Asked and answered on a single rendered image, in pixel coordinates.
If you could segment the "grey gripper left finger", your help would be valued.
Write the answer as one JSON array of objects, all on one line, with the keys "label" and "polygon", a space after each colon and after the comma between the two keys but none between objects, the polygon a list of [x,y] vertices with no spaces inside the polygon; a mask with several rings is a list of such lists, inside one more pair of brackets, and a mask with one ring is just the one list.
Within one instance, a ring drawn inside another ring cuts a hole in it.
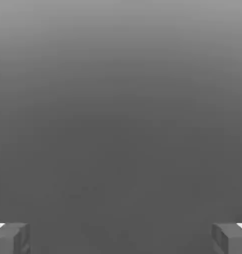
[{"label": "grey gripper left finger", "polygon": [[30,224],[0,223],[0,254],[31,254]]}]

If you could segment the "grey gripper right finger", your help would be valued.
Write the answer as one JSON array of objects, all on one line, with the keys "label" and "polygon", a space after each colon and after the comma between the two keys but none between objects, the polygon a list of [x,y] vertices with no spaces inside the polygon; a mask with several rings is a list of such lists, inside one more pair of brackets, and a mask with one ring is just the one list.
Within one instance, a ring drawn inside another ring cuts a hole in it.
[{"label": "grey gripper right finger", "polygon": [[242,254],[242,223],[214,223],[211,237],[214,254]]}]

